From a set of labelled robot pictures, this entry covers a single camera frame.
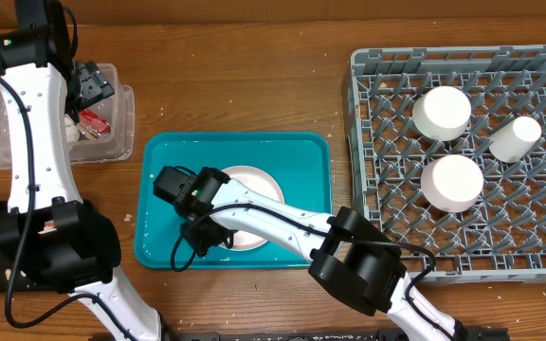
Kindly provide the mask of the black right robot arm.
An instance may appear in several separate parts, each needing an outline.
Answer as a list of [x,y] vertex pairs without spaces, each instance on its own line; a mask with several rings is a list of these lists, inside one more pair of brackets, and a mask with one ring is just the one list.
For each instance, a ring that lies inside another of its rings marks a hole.
[[164,167],[154,181],[157,198],[173,205],[184,222],[179,242],[194,258],[213,246],[230,248],[238,232],[273,242],[302,257],[310,276],[333,298],[368,316],[378,312],[410,340],[465,340],[463,324],[437,310],[415,284],[433,270],[412,277],[402,263],[405,250],[425,248],[393,242],[368,219],[346,206],[337,214],[299,209],[263,196],[216,168],[193,172]]

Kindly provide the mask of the pale green bowl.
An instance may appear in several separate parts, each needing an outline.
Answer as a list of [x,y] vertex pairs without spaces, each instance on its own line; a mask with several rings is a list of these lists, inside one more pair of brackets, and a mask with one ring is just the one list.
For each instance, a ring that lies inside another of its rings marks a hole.
[[412,120],[424,136],[438,141],[458,138],[471,115],[471,104],[465,93],[450,86],[432,88],[413,105]]

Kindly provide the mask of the large pink plate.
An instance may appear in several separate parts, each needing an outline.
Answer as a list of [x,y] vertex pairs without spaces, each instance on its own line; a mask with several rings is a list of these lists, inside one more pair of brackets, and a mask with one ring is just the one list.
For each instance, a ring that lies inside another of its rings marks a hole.
[[[233,166],[223,169],[223,172],[262,196],[281,203],[285,202],[282,189],[277,181],[263,170],[250,166]],[[233,235],[233,242],[227,239],[227,242],[222,242],[219,246],[228,249],[229,244],[231,251],[249,251],[265,245],[266,240],[254,234],[240,231]]]

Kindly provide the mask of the white upside-down cup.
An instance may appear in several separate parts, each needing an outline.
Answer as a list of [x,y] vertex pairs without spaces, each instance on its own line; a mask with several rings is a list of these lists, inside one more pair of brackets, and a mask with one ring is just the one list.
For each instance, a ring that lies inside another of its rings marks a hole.
[[541,138],[539,123],[531,117],[518,117],[496,131],[489,151],[505,163],[515,163]]

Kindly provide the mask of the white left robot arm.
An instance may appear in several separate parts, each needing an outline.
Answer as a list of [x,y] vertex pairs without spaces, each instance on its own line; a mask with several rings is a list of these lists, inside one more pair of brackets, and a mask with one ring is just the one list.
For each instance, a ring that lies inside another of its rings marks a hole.
[[121,269],[113,223],[80,196],[64,120],[92,103],[74,57],[76,22],[58,1],[19,1],[0,34],[0,92],[12,180],[0,211],[0,252],[20,274],[85,305],[117,340],[168,340],[161,314]]

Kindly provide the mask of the red snack wrapper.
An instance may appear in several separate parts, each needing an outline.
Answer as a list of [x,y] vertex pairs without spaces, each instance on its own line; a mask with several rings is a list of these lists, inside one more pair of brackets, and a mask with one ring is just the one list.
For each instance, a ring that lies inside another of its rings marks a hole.
[[105,138],[111,133],[111,126],[108,121],[89,109],[79,112],[77,128],[89,140]]

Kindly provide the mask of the white paper napkin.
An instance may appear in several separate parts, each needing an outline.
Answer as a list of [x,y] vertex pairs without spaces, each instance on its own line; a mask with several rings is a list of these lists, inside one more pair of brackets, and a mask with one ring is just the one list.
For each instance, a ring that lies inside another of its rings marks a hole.
[[76,142],[80,140],[81,133],[75,123],[75,121],[69,116],[64,116],[64,127],[65,127],[65,133],[66,133],[66,141]]

